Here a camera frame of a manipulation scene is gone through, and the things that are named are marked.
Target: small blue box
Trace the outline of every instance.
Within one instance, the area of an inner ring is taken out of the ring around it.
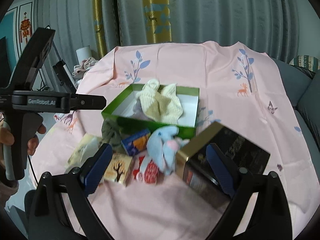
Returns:
[[[147,142],[151,135],[149,129],[142,130],[140,132],[135,133],[132,136],[129,136],[126,139],[121,141],[121,144],[124,150],[127,152],[129,156],[135,156],[138,153],[147,149]]]

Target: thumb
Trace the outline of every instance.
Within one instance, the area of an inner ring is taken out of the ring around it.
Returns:
[[[4,127],[0,127],[0,143],[9,146],[14,143],[13,135]]]

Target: gold curtain panel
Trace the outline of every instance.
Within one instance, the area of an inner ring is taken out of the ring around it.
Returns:
[[[92,0],[94,31],[96,33],[96,43],[98,55],[100,58],[107,54],[106,38],[104,36],[103,18],[102,18],[102,0]]]
[[[142,0],[148,43],[172,41],[169,0]]]

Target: black box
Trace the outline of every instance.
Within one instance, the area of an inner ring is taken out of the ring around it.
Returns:
[[[214,122],[176,154],[176,173],[216,210],[224,212],[230,197],[222,189],[205,156],[206,147],[215,143],[238,167],[262,174],[270,154],[228,127]]]

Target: finger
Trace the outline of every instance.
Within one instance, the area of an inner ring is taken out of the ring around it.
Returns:
[[[14,137],[6,128],[0,127],[0,143],[5,145],[14,144]]]
[[[46,132],[47,132],[46,127],[43,124],[41,124],[39,129],[38,129],[38,133],[45,134]]]
[[[32,139],[28,141],[28,154],[33,155],[38,145],[39,139],[38,136],[35,135]]]

